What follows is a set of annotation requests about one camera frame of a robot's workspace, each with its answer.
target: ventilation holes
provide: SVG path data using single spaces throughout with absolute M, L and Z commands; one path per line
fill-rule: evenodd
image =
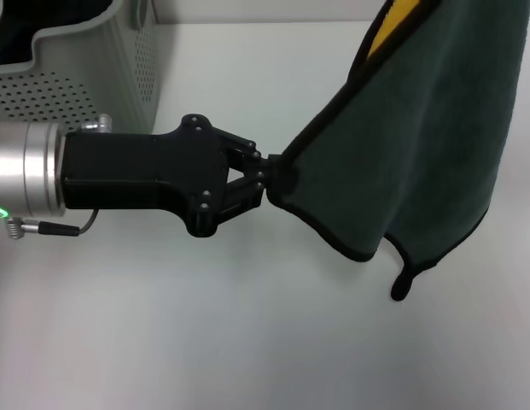
M 9 97 L 0 100 L 0 112 L 3 111 L 5 119 L 34 122 L 59 120 L 67 124 L 67 115 L 61 113 L 68 111 L 71 125 L 97 120 L 91 96 L 84 84 L 74 78 L 62 77 L 56 73 L 1 76 L 0 90 L 4 91 L 0 97 Z M 60 97 L 62 94 L 67 97 L 65 90 L 69 90 L 73 100 Z M 68 128 L 70 131 L 74 130 L 73 126 Z
M 156 49 L 152 26 L 137 33 L 135 76 L 143 102 L 149 103 L 153 97 L 156 80 Z

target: silver cylinder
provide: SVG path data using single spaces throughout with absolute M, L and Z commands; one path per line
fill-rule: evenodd
M 0 208 L 14 217 L 62 216 L 58 124 L 0 123 Z

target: black cable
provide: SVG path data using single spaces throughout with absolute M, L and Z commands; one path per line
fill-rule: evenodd
M 90 219 L 82 228 L 79 228 L 78 226 L 53 224 L 51 222 L 39 222 L 38 233 L 39 235 L 78 237 L 83 233 L 86 233 L 92 227 L 92 225 L 94 225 L 98 212 L 100 212 L 99 209 L 94 209 Z

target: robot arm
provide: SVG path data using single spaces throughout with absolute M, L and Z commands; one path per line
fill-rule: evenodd
M 271 181 L 271 160 L 255 142 L 187 115 L 165 135 L 110 132 L 110 119 L 63 135 L 57 124 L 0 123 L 0 218 L 9 235 L 77 236 L 88 229 L 24 220 L 65 208 L 163 209 L 195 237 L 257 208 Z M 243 177 L 228 182 L 230 169 Z

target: towel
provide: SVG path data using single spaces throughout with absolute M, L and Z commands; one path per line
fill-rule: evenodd
M 333 100 L 275 159 L 269 200 L 331 246 L 437 265 L 483 220 L 510 128 L 530 0 L 389 0 Z

